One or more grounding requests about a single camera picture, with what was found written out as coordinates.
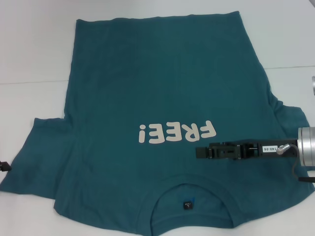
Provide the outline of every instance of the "white surface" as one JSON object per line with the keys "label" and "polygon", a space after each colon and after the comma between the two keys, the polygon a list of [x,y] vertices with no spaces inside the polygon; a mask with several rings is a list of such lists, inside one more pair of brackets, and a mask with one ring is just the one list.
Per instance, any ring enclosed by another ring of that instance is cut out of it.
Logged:
{"label": "white surface", "polygon": [[[0,160],[13,160],[31,130],[34,117],[63,116],[76,19],[93,21],[235,10],[241,12],[265,68],[315,63],[315,8],[307,0],[0,1]],[[267,70],[267,75],[275,96],[285,105],[301,107],[310,125],[315,126],[311,80],[315,67],[272,69]],[[27,83],[59,80],[65,81]],[[53,203],[36,196],[0,192],[1,235],[127,235],[59,216],[53,210]],[[165,235],[308,236],[314,235],[314,220],[315,194],[312,194],[295,207],[233,230],[184,227]]]}

